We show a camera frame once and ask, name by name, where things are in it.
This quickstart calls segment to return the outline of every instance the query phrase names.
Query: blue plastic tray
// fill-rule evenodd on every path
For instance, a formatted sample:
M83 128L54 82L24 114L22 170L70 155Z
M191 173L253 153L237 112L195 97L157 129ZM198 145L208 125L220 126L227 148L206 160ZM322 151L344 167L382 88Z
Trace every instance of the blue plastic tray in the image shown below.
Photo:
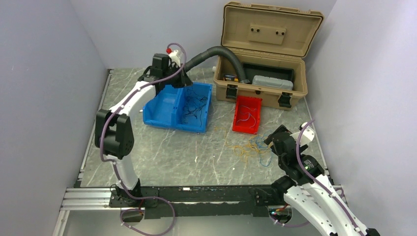
M143 109L145 124L205 133L211 102L211 84L193 83L184 88L171 85L159 92Z

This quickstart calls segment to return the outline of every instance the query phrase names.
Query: gray marble surface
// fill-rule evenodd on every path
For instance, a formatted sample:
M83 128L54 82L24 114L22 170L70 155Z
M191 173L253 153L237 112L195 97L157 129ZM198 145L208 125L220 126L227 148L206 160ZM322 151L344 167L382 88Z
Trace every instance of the gray marble surface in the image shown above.
M103 109L118 103L133 87L143 69L115 69L104 97ZM211 68L194 68L191 80L213 82ZM236 154L241 151L225 145L245 145L253 136L232 131L235 103L217 101L213 86L207 132L197 134L179 130L155 128L143 124L142 114L132 121L135 146L132 162L143 186L158 185L223 185L271 184L284 175L278 167L278 158L271 152L251 152L247 158ZM262 107L258 134L269 134L283 124L297 132L301 123L309 121L304 100L291 111ZM314 156L323 165L317 141L304 152ZM111 164L102 163L99 150L90 144L82 187L110 186L116 182Z

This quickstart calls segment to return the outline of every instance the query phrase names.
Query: white wall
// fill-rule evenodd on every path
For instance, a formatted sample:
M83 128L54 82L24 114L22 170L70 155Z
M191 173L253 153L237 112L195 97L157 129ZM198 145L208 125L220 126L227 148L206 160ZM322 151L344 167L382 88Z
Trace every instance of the white wall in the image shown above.
M228 0L71 0L108 68L146 67L152 56L178 42L189 58L220 45L223 7ZM243 0L327 16L336 0ZM213 66L214 60L203 63Z
M416 11L413 0L338 0L307 73L330 173L387 236L417 232Z
M47 236L107 71L68 0L0 5L0 235Z

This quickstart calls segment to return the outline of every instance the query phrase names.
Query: red plastic tray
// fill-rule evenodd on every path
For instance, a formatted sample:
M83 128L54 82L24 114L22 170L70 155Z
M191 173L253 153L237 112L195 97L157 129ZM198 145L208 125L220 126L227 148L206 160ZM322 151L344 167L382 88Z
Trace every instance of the red plastic tray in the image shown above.
M261 98L238 96L232 130L256 134L261 121L261 107Z

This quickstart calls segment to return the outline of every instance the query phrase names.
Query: tan case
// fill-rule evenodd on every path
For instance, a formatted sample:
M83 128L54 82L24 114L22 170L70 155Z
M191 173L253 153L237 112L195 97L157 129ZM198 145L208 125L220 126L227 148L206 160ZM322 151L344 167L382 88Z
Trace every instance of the tan case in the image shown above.
M224 81L224 74L236 74L232 65L219 57L214 75L216 98L229 93L262 98L262 105L290 110L307 95L304 58L323 22L318 11L300 11L232 1L225 5L221 45L232 50L240 62L285 67L294 70L293 90Z

